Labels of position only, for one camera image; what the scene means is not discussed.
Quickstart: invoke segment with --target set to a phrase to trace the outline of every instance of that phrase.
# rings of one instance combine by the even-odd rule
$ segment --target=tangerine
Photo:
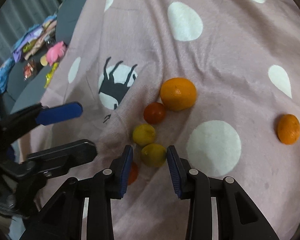
[[[281,117],[277,133],[279,140],[284,144],[294,144],[300,136],[300,123],[293,114],[285,114]]]
[[[129,173],[129,178],[128,178],[128,185],[131,185],[132,183],[135,182],[139,174],[139,169],[138,166],[135,162],[132,162],[131,164],[131,170]]]
[[[160,98],[169,110],[181,111],[194,105],[197,90],[186,78],[171,78],[162,84]]]

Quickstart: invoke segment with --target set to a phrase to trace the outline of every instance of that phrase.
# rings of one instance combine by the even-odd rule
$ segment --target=folded clothes
[[[47,29],[47,27],[50,25],[51,22],[53,22],[57,18],[57,14],[55,13],[54,15],[49,15],[42,23],[42,27]]]
[[[28,60],[32,55],[34,55],[45,43],[45,38],[50,35],[52,36],[53,33],[55,33],[56,31],[56,25],[57,25],[57,21],[53,21],[50,23],[50,25],[48,26],[48,28],[41,34],[41,36],[37,39],[35,45],[33,46],[33,48],[25,54],[24,58],[25,60]]]
[[[35,24],[32,27],[30,27],[26,33],[12,46],[12,52],[15,51],[20,44],[23,42],[24,38],[28,35],[28,33],[32,32],[33,30],[35,30],[36,28],[40,27],[40,24]]]
[[[43,27],[39,26],[36,29],[32,30],[31,32],[29,32],[23,39],[23,41],[20,43],[20,45],[13,51],[13,58],[15,60],[15,62],[20,61],[21,56],[22,56],[22,49],[23,47],[28,43],[31,42],[33,40],[36,40],[37,38],[40,37],[40,35],[43,32]]]
[[[15,62],[20,61],[22,54],[28,52],[32,46],[34,46],[35,43],[32,43],[32,41],[38,39],[42,32],[45,31],[56,18],[57,14],[49,15],[41,25],[35,24],[26,31],[12,47],[12,55]]]

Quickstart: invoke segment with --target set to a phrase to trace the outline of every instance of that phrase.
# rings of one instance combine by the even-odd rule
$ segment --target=pink toy
[[[51,47],[46,55],[47,62],[52,66],[55,62],[60,61],[67,51],[67,47],[63,41],[58,42]]]

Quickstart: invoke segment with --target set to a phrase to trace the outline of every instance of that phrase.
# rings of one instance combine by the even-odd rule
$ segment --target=sofa cushion
[[[45,45],[42,46],[42,48],[29,60],[34,59],[36,62],[37,70],[38,72],[42,68],[40,64],[40,58],[46,54],[48,51],[47,47]],[[24,80],[25,77],[23,75],[23,67],[27,64],[27,61],[23,62],[17,62],[11,69],[9,73],[9,80],[7,85],[7,92],[9,95],[16,101],[22,91],[25,89],[25,87],[31,82],[33,77],[28,78],[27,80]]]
[[[56,41],[69,45],[86,0],[65,0],[57,14]]]
[[[0,95],[0,118],[5,118],[10,114],[13,106],[15,104],[15,100],[9,95],[6,91]]]
[[[46,83],[46,74],[51,71],[51,67],[48,65],[43,67],[37,76],[27,85],[27,87],[20,94],[18,100],[15,102],[11,114],[24,109],[28,106],[35,105],[40,102],[46,89],[44,85]]]

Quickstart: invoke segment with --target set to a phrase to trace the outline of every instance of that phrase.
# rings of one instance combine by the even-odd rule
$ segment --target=gray curtain
[[[29,27],[54,14],[64,0],[6,0],[0,9],[0,61],[11,54],[11,47]]]

